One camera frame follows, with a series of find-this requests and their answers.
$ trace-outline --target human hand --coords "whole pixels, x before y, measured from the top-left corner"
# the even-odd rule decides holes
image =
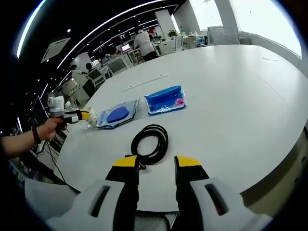
[[[41,141],[51,140],[56,134],[56,128],[58,124],[64,123],[62,118],[49,118],[43,125],[37,128],[38,136]]]

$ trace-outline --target black wristband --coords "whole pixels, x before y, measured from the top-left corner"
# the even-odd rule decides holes
[[[34,142],[35,143],[40,143],[41,140],[39,138],[39,134],[38,134],[37,128],[32,128],[32,133],[33,133],[33,136],[34,136]]]

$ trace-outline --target blue package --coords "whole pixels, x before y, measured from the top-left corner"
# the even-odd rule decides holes
[[[173,86],[144,97],[150,115],[172,112],[186,107],[182,86]]]
[[[137,112],[138,103],[139,100],[133,100],[101,111],[96,127],[114,129],[131,121]]]

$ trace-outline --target white shirt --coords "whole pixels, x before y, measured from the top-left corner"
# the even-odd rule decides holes
[[[80,70],[72,70],[72,77],[82,87],[88,81],[85,75]]]
[[[143,31],[136,35],[134,39],[134,47],[139,46],[141,56],[146,56],[150,52],[154,52],[155,49],[150,41],[148,32]]]

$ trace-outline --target potted plant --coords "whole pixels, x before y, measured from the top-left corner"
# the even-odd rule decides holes
[[[168,36],[171,37],[171,38],[176,37],[176,36],[178,36],[178,33],[177,33],[176,30],[169,30]]]

